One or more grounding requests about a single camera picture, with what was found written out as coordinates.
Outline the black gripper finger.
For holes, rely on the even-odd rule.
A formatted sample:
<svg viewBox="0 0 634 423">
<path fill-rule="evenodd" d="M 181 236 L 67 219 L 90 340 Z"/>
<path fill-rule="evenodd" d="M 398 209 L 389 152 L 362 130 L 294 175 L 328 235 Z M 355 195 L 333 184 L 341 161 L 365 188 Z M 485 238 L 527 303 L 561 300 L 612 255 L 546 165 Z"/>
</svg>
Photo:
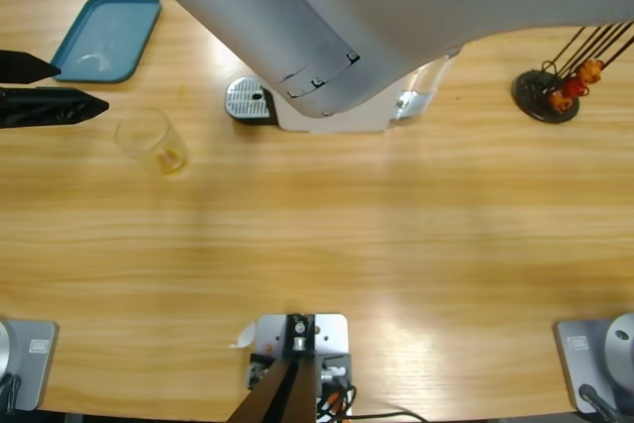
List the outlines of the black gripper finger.
<svg viewBox="0 0 634 423">
<path fill-rule="evenodd" d="M 75 125 L 109 109 L 109 103 L 75 88 L 1 88 L 1 128 Z"/>
<path fill-rule="evenodd" d="M 0 82 L 31 84 L 60 74 L 60 69 L 30 53 L 0 51 Z"/>
</svg>

